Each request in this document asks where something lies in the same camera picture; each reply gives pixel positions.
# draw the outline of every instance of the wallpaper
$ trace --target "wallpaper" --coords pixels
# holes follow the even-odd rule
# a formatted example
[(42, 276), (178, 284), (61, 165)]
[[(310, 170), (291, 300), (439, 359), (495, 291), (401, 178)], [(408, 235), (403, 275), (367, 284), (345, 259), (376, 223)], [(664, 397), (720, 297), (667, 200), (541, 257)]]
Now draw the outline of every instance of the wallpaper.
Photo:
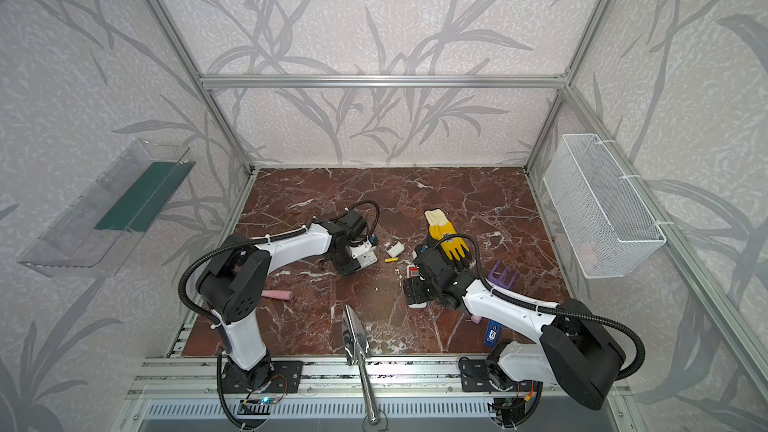
[[(107, 430), (246, 177), (141, 0), (0, 0), (0, 30), (0, 429)], [(17, 264), (137, 138), (196, 165), (120, 272)]]
[(577, 85), (768, 345), (765, 4), (618, 0)]
[(228, 89), (256, 164), (522, 166), (552, 89)]
[[(648, 431), (768, 430), (768, 408), (708, 321), (662, 248), (622, 278), (587, 280), (542, 178), (562, 134), (587, 130), (566, 105), (531, 170), (543, 216), (572, 295), (595, 314), (615, 319), (643, 339), (643, 367), (627, 379)], [(633, 357), (634, 347), (614, 335)]]
[(164, 0), (209, 74), (560, 74), (596, 1)]

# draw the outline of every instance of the black mounting plate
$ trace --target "black mounting plate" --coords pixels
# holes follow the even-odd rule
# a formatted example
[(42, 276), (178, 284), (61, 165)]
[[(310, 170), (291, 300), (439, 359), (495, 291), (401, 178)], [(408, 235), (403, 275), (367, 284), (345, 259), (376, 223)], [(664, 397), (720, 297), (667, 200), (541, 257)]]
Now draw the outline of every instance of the black mounting plate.
[[(458, 371), (462, 375), (462, 390), (464, 392), (499, 392), (488, 378), (488, 366), (485, 359), (470, 359), (462, 357), (458, 360)], [(532, 387), (530, 380), (515, 382), (520, 387), (520, 392), (529, 392)], [(506, 390), (510, 394), (516, 394), (518, 387)]]
[[(262, 390), (260, 394), (295, 394), (299, 391), (299, 382), (301, 381), (301, 369), (304, 363), (301, 360), (272, 360), (275, 368), (272, 376), (283, 376), (276, 378)], [(247, 394), (250, 384), (243, 384), (238, 380), (238, 374), (232, 370), (232, 365), (228, 362), (224, 366), (224, 378), (221, 379), (221, 389), (225, 394)]]

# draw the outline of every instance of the mesh basket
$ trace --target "mesh basket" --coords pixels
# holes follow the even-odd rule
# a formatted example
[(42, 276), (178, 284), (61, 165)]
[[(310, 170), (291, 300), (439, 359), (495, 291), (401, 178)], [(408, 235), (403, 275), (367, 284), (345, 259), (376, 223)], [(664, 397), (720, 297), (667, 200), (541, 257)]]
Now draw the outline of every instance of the mesh basket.
[(563, 135), (544, 184), (587, 278), (623, 277), (667, 241), (595, 134)]

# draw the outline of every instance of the marble surface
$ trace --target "marble surface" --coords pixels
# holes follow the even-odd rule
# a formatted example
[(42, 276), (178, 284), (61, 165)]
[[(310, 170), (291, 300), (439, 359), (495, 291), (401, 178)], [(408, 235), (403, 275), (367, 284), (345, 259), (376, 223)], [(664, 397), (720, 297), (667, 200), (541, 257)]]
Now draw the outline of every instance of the marble surface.
[[(272, 355), (341, 353), (342, 306), (349, 303), (369, 333), (375, 354), (485, 353), (487, 322), (430, 303), (409, 309), (402, 278), (411, 250), (428, 226), (424, 211), (441, 208), (458, 232), (477, 237), (482, 264), (502, 260), (520, 271), (515, 292), (547, 301), (568, 296), (542, 220), (521, 168), (315, 168), (262, 169), (237, 231), (263, 235), (292, 229), (311, 216), (339, 215), (369, 198), (382, 208), (375, 235), (379, 261), (341, 278), (319, 257), (273, 272), (264, 289), (289, 289), (291, 302), (262, 298), (256, 316)], [(372, 219), (372, 211), (363, 214)], [(401, 260), (384, 263), (385, 248), (406, 246)], [(502, 338), (528, 342), (504, 329)], [(211, 356), (218, 335), (198, 319), (185, 356)]]

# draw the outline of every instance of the pink tool handle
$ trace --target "pink tool handle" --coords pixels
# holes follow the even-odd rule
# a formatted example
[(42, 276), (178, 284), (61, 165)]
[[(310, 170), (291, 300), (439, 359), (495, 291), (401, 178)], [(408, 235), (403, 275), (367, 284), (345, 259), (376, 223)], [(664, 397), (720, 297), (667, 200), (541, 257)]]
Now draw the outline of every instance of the pink tool handle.
[(261, 291), (262, 297), (277, 298), (281, 301), (292, 301), (293, 291)]

